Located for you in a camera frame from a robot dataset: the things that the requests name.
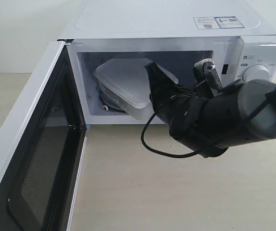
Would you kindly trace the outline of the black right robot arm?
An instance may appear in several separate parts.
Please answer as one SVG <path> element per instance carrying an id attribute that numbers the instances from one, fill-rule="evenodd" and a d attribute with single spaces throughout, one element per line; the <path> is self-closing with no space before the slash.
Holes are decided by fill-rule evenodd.
<path id="1" fill-rule="evenodd" d="M 209 58 L 194 64 L 190 88 L 176 84 L 155 62 L 145 70 L 153 116 L 190 149 L 182 158 L 218 157 L 233 146 L 276 139 L 276 83 L 238 79 L 224 86 Z"/>

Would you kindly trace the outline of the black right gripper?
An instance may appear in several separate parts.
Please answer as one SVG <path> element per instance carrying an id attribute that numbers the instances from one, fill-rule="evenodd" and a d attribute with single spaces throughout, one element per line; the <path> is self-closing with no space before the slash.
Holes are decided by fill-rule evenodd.
<path id="1" fill-rule="evenodd" d="M 154 114 L 169 127 L 169 135 L 182 144 L 208 144 L 225 131 L 221 94 L 181 89 L 155 63 L 145 65 Z"/>

